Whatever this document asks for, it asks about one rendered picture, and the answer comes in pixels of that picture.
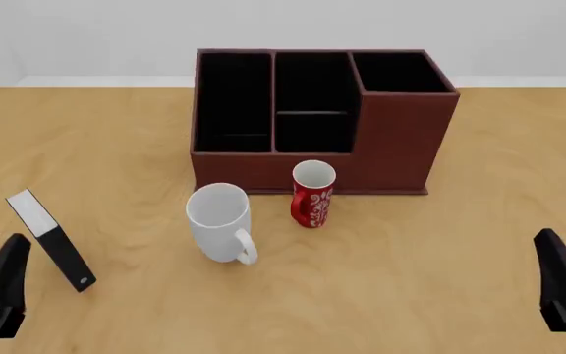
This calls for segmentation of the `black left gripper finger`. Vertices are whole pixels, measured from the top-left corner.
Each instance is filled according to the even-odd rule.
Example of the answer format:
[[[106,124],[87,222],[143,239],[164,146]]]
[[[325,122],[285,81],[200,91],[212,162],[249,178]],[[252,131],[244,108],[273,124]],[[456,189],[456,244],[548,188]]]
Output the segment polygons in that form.
[[[0,249],[0,296],[23,296],[31,243],[15,233]]]

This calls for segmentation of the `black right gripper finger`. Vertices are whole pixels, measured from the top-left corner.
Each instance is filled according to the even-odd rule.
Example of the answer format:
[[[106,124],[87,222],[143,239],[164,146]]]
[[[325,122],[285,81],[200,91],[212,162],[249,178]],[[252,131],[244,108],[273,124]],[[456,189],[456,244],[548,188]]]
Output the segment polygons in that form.
[[[566,300],[566,245],[553,229],[534,238],[541,280],[541,300]]]

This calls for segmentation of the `red-brown desk caddy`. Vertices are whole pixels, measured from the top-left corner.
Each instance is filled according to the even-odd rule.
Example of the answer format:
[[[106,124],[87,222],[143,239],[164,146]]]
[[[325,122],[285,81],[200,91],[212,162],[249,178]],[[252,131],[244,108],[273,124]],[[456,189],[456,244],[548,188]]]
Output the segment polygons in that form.
[[[315,159],[338,194],[423,195],[459,98],[421,49],[200,49],[196,185],[289,194]]]

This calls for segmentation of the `white mug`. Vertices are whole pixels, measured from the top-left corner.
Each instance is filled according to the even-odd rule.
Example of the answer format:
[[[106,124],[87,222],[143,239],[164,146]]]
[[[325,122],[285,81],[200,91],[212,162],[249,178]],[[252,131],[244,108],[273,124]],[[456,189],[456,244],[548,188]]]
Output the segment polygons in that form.
[[[188,199],[186,216],[198,247],[209,259],[243,265],[257,262],[250,201],[242,188],[222,182],[205,185]]]

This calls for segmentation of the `red patterned mug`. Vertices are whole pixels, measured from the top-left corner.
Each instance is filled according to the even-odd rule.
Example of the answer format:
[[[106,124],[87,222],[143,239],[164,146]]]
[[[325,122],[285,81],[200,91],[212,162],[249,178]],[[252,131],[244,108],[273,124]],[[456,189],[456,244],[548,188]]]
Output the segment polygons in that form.
[[[324,161],[306,160],[294,167],[292,177],[292,217],[306,228],[322,226],[328,215],[336,170]]]

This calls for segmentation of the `black book with white pages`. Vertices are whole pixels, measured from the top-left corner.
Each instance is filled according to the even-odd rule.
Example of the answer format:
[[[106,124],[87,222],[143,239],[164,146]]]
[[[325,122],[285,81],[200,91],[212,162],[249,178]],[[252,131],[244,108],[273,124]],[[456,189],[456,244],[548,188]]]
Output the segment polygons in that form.
[[[82,293],[96,282],[64,229],[29,189],[6,201],[76,291]]]

